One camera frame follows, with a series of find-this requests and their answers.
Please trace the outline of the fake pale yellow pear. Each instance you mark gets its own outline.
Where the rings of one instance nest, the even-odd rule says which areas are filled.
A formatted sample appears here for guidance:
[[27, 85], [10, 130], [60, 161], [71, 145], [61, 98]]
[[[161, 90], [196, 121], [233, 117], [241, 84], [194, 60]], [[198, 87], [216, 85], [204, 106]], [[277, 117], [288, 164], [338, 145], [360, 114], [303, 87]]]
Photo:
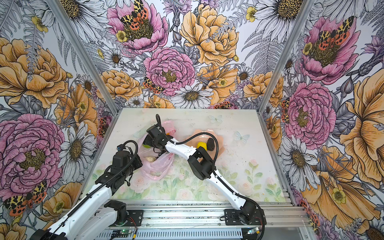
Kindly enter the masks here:
[[154, 161], [157, 160], [157, 158], [156, 158], [156, 157], [152, 157], [152, 156], [148, 156], [148, 157], [146, 157], [146, 160], [147, 160], [148, 162], [150, 162], [150, 163], [153, 163]]

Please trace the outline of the pink printed plastic bag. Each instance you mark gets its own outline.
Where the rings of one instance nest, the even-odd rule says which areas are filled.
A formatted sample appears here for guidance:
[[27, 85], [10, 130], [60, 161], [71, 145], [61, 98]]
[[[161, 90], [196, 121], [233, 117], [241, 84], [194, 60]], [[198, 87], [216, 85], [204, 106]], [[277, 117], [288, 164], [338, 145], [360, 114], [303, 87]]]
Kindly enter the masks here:
[[[149, 127], [142, 129], [144, 135], [138, 141], [138, 155], [143, 163], [143, 166], [140, 168], [140, 171], [145, 178], [152, 181], [159, 181], [168, 174], [168, 171], [174, 162], [175, 154], [168, 152], [161, 153], [160, 150], [156, 150], [155, 148], [147, 149], [142, 147], [144, 138], [146, 137], [146, 135], [148, 135], [148, 133], [146, 132], [148, 128]], [[153, 163], [150, 163], [146, 160], [146, 157], [148, 156], [156, 157], [157, 160]]]

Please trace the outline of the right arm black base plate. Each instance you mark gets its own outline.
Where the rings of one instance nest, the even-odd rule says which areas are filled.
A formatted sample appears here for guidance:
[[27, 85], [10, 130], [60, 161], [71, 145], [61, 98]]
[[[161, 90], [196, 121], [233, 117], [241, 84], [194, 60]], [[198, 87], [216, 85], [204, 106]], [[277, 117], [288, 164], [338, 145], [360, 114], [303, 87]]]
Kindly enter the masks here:
[[246, 220], [246, 216], [242, 213], [242, 211], [235, 209], [225, 209], [224, 215], [221, 216], [220, 220], [224, 221], [226, 226], [264, 226], [267, 224], [264, 211], [260, 213], [259, 210], [256, 210], [253, 217]]

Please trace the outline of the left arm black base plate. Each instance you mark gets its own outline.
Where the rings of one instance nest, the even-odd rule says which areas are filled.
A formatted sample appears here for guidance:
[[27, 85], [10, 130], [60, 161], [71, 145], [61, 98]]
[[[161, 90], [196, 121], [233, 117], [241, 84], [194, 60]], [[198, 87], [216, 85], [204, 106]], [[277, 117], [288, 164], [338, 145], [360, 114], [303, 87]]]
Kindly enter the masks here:
[[143, 210], [127, 210], [127, 217], [121, 227], [140, 227], [143, 219]]

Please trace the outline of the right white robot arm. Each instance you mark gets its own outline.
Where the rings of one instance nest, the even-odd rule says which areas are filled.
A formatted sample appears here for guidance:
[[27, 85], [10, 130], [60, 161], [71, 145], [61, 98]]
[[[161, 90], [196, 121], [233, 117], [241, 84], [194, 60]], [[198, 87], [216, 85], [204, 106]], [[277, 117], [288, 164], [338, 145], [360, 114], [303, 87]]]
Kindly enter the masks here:
[[[186, 145], [187, 142], [204, 135], [214, 140], [216, 153], [213, 158], [204, 147], [194, 148]], [[147, 129], [144, 143], [162, 152], [175, 154], [187, 160], [193, 174], [198, 179], [213, 185], [228, 200], [231, 206], [239, 211], [238, 216], [242, 224], [251, 225], [256, 220], [259, 221], [259, 225], [265, 226], [267, 224], [264, 210], [260, 205], [254, 200], [241, 195], [217, 170], [216, 159], [219, 154], [219, 143], [213, 134], [201, 132], [179, 142], [167, 135], [160, 124], [156, 124]]]

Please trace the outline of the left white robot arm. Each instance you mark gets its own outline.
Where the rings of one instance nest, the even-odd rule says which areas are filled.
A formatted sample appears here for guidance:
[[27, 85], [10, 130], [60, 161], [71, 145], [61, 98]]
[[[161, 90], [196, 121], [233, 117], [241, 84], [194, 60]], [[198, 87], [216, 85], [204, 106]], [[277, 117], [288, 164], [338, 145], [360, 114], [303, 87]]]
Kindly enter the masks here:
[[113, 163], [95, 185], [67, 214], [48, 229], [37, 230], [31, 240], [93, 240], [111, 225], [123, 226], [129, 220], [127, 205], [110, 198], [127, 183], [127, 177], [143, 164], [137, 153], [118, 151]]

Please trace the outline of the fake yellow lemon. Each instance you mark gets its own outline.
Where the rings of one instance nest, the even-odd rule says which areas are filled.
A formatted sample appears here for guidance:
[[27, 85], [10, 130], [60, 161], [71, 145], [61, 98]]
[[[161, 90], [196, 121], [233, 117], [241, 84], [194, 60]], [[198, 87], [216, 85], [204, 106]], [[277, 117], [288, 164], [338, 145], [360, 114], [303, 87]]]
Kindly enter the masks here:
[[205, 142], [198, 142], [198, 144], [197, 144], [197, 149], [198, 148], [203, 148], [204, 150], [208, 150], [208, 148], [207, 148], [207, 143], [205, 143]]

